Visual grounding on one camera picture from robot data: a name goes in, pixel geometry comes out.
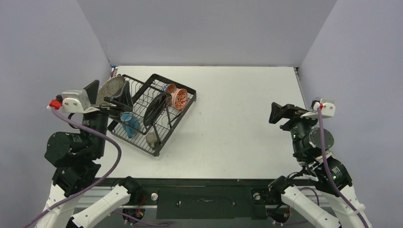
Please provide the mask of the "olive green ceramic mug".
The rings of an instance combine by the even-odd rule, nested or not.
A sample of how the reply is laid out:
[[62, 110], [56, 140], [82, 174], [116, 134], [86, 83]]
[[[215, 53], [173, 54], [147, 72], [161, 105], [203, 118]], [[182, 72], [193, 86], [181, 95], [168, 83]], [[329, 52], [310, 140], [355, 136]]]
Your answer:
[[155, 132], [149, 132], [146, 136], [146, 142], [152, 150], [156, 150], [161, 145], [161, 140]]

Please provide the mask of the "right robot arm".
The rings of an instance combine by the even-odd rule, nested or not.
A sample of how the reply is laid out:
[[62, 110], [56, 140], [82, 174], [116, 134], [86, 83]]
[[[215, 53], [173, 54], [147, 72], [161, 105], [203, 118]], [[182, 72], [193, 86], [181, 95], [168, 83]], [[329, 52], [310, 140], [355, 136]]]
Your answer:
[[270, 124], [287, 119], [280, 129], [291, 134], [293, 157], [302, 168], [297, 175], [313, 183], [334, 215], [304, 195], [292, 177], [275, 179], [268, 185], [268, 196], [277, 205], [290, 206], [316, 228], [370, 228], [365, 206], [357, 199], [350, 174], [331, 152], [334, 138], [324, 128], [323, 120], [332, 118], [335, 111], [334, 102], [324, 98], [314, 100], [308, 110], [273, 102], [269, 117]]

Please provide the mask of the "black wire dish rack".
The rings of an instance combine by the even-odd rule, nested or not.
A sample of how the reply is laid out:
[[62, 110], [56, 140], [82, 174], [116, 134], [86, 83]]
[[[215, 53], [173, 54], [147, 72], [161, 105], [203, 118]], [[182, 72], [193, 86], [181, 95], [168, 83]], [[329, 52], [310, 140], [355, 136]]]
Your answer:
[[[158, 74], [152, 74], [145, 82], [128, 75], [123, 78], [128, 82], [133, 108], [114, 117], [107, 129], [113, 136], [157, 157], [196, 101], [196, 90]], [[168, 93], [169, 85], [187, 93], [178, 106], [174, 105], [173, 94]]]

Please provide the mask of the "orange floral bowl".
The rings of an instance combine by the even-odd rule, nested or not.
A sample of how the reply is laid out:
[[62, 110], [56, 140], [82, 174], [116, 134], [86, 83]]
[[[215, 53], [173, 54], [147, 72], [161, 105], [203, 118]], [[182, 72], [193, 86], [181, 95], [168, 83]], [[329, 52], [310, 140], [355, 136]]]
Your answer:
[[173, 93], [172, 106], [177, 110], [183, 110], [188, 102], [188, 92], [186, 89], [177, 89]]

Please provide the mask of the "black round plate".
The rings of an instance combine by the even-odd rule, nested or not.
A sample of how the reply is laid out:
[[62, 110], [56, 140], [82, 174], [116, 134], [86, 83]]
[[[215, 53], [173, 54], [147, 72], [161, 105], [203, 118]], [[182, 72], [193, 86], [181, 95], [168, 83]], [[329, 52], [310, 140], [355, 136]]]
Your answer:
[[160, 93], [148, 105], [144, 113], [144, 119], [143, 119], [144, 126], [148, 127], [155, 122], [155, 120], [160, 115], [164, 107], [167, 105], [166, 103], [167, 95], [169, 94]]

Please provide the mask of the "speckled oval plate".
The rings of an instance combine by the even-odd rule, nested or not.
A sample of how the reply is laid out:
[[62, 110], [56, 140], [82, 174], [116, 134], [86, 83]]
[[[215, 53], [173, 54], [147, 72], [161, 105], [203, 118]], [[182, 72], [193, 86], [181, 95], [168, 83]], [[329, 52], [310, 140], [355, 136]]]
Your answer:
[[104, 103], [105, 97], [114, 96], [124, 85], [125, 78], [122, 76], [115, 76], [108, 79], [98, 90], [96, 97], [96, 105]]

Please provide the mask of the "red patterned upturned bowl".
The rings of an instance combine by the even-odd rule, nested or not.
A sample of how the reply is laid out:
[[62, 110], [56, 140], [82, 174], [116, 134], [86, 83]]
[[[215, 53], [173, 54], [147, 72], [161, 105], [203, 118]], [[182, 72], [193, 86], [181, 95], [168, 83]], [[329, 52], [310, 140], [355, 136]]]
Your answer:
[[175, 94], [177, 91], [177, 86], [175, 84], [166, 84], [163, 86], [163, 91], [169, 95], [166, 96], [166, 103], [168, 105], [174, 106]]

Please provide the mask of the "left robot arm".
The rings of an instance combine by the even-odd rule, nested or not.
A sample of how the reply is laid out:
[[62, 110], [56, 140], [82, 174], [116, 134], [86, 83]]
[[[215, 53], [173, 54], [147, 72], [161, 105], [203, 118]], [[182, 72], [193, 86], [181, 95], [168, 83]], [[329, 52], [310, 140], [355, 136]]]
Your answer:
[[77, 133], [56, 132], [47, 142], [45, 159], [56, 171], [45, 207], [33, 220], [36, 227], [92, 228], [118, 207], [144, 201], [142, 185], [125, 177], [93, 205], [74, 212], [84, 193], [100, 183], [96, 160], [110, 141], [108, 119], [132, 107], [129, 83], [121, 76], [104, 85], [95, 80], [82, 89], [67, 90], [49, 103], [48, 109]]

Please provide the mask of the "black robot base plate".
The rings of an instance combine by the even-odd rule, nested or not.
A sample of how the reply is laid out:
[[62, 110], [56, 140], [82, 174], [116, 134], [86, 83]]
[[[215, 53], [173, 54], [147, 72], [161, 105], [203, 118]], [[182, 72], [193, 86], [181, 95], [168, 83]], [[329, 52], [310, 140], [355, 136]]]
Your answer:
[[121, 209], [156, 210], [157, 219], [265, 219], [267, 210], [285, 207], [271, 196], [272, 179], [137, 178], [137, 196]]

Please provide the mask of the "white and blue cup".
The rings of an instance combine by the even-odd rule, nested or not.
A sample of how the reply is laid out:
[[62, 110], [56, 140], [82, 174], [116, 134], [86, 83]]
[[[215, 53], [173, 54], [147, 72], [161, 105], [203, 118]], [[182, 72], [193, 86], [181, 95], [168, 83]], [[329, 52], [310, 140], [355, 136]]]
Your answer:
[[139, 121], [131, 112], [121, 113], [120, 120], [129, 139], [133, 138], [140, 131]]

